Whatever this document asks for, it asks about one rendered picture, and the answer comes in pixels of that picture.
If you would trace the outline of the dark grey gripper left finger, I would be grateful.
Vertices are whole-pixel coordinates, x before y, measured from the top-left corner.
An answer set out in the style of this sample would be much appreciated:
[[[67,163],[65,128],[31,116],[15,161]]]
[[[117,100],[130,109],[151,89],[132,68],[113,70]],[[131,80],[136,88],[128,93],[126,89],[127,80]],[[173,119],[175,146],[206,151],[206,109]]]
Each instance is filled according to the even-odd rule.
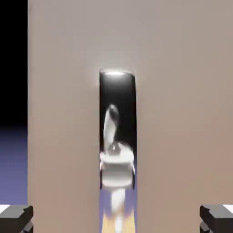
[[[0,204],[0,233],[34,233],[31,205]]]

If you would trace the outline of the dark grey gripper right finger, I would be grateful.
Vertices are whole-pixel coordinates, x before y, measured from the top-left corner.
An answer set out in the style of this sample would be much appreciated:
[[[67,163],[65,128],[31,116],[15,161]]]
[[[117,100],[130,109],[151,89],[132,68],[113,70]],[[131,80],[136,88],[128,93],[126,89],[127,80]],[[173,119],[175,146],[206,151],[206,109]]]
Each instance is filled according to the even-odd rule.
[[[199,233],[233,233],[233,204],[202,204]]]

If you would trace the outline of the beige cabinet door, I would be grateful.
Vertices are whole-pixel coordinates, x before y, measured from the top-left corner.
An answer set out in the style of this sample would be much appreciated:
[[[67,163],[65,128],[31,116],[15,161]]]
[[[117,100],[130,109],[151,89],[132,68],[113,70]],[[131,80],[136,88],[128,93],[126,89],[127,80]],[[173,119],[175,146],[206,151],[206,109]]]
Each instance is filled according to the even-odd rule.
[[[138,233],[233,204],[233,0],[29,0],[35,233],[99,231],[99,70],[135,72]]]

